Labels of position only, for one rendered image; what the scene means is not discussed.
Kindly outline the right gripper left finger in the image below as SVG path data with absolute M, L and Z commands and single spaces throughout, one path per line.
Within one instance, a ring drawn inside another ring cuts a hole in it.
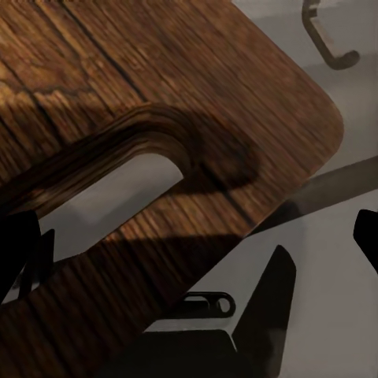
M 41 239 L 33 209 L 0 218 L 0 303 Z

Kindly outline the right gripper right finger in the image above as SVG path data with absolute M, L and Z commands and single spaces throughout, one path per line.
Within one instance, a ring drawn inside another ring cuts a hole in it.
M 354 224 L 353 237 L 378 272 L 378 212 L 361 209 Z

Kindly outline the cutting board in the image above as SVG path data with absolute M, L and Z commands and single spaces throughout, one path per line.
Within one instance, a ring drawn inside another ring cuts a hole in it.
M 0 0 L 0 218 L 139 132 L 193 172 L 0 315 L 0 378 L 95 378 L 339 151 L 230 0 Z

